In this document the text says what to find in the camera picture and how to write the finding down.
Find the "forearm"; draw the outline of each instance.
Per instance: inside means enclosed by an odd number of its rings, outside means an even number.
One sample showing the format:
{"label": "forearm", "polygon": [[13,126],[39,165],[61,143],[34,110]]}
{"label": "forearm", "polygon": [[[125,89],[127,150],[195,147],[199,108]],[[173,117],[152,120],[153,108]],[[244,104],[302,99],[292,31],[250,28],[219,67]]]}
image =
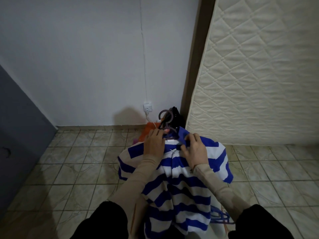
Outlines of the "forearm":
{"label": "forearm", "polygon": [[194,174],[213,193],[216,199],[236,222],[239,215],[250,205],[237,196],[226,183],[222,182],[208,164],[199,164],[194,168]]}
{"label": "forearm", "polygon": [[158,166],[154,161],[151,155],[144,155],[140,165],[109,199],[122,207],[128,218],[133,212],[135,203],[141,195],[149,177]]}

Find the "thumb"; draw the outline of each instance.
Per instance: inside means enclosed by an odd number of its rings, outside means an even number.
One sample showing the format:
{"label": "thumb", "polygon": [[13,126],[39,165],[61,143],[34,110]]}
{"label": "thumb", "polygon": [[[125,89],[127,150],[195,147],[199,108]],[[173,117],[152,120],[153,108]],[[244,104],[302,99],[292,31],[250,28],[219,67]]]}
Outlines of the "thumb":
{"label": "thumb", "polygon": [[187,151],[187,149],[186,149],[186,147],[185,147],[185,145],[183,144],[183,145],[181,145],[181,150],[183,151],[183,153],[184,153],[184,156],[185,156],[185,158],[186,158],[186,160],[188,159],[188,157],[189,157],[189,151]]}

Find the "mattress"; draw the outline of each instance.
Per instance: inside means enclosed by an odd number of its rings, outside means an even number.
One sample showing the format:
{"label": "mattress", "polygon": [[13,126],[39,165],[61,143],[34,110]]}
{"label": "mattress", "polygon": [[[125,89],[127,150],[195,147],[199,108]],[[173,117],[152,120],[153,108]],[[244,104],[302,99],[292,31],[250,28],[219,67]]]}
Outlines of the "mattress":
{"label": "mattress", "polygon": [[319,0],[216,0],[186,129],[225,144],[319,142]]}

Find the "white quilted mattress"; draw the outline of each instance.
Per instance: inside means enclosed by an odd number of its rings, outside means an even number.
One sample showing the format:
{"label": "white quilted mattress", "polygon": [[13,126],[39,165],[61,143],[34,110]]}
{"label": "white quilted mattress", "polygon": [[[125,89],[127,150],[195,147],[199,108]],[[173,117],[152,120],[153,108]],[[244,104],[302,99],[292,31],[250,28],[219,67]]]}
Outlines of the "white quilted mattress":
{"label": "white quilted mattress", "polygon": [[216,0],[187,129],[225,144],[319,142],[319,0]]}

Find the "wall socket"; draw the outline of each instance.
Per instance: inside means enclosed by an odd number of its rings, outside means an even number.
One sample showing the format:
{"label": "wall socket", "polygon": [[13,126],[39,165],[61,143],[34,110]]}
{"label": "wall socket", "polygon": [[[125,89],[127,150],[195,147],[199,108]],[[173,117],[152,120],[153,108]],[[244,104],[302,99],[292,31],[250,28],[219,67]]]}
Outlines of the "wall socket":
{"label": "wall socket", "polygon": [[152,112],[153,106],[151,102],[144,103],[144,112]]}

